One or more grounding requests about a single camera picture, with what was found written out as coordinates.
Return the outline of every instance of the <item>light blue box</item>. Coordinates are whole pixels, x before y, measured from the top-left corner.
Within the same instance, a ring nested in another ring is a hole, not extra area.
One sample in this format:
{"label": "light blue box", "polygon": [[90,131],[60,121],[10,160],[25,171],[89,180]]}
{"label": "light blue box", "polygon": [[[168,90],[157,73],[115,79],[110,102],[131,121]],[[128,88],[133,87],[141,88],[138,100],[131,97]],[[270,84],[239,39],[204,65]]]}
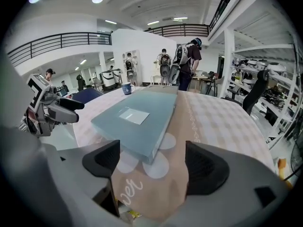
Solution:
{"label": "light blue box", "polygon": [[[137,91],[99,114],[91,122],[107,140],[120,140],[122,149],[151,164],[174,112],[176,99],[176,94]],[[120,117],[129,109],[149,115],[141,124]]]}

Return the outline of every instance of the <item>dark blue jeans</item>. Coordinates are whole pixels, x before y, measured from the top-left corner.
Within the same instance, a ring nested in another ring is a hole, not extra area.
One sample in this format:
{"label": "dark blue jeans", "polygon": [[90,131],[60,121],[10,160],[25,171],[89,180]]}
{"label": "dark blue jeans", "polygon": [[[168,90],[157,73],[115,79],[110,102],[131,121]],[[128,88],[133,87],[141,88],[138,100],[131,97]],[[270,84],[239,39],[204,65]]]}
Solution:
{"label": "dark blue jeans", "polygon": [[190,84],[191,81],[191,76],[188,73],[180,71],[179,81],[180,81],[179,90],[187,91],[188,85]]}

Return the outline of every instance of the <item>railing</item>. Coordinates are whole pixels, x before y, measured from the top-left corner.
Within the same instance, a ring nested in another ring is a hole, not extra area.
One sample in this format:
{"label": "railing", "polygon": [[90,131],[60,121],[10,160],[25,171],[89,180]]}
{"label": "railing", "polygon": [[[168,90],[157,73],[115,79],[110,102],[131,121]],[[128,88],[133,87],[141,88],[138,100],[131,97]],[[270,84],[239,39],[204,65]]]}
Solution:
{"label": "railing", "polygon": [[161,35],[163,37],[171,36],[208,36],[209,27],[207,25],[181,24],[168,25],[158,28],[147,29],[145,32]]}
{"label": "railing", "polygon": [[83,44],[111,45],[111,36],[102,33],[74,32],[50,35],[23,44],[10,51],[8,56],[14,66],[43,53]]}
{"label": "railing", "polygon": [[219,3],[219,6],[216,10],[216,12],[214,13],[214,17],[212,19],[212,21],[210,22],[209,28],[210,31],[213,29],[213,27],[215,26],[215,24],[217,23],[217,21],[219,20],[221,14],[223,13],[223,11],[226,9],[227,4],[229,3],[230,0],[221,0]]}

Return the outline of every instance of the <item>checkered tablecloth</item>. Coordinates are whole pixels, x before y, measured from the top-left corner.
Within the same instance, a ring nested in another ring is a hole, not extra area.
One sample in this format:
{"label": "checkered tablecloth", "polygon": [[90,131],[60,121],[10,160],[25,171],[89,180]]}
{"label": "checkered tablecloth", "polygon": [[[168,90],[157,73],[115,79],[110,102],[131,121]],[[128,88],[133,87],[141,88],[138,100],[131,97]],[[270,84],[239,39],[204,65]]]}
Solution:
{"label": "checkered tablecloth", "polygon": [[[105,140],[91,120],[125,96],[121,89],[107,93],[78,110],[74,124],[79,147]],[[250,116],[233,102],[202,94],[178,91],[176,108],[153,164],[147,165],[128,155],[112,175],[115,196],[146,217],[162,221],[186,197],[188,172],[185,141],[191,140],[253,157],[274,170],[265,140]]]}

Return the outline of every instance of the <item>blue mug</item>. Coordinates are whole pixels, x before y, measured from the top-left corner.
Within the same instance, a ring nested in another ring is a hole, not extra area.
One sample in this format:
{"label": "blue mug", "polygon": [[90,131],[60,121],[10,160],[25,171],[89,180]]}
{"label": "blue mug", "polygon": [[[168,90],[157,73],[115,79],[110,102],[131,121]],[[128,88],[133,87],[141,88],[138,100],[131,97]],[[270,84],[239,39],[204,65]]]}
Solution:
{"label": "blue mug", "polygon": [[136,90],[136,88],[130,82],[127,82],[127,83],[122,84],[122,90],[125,95],[130,95],[132,92],[134,92]]}

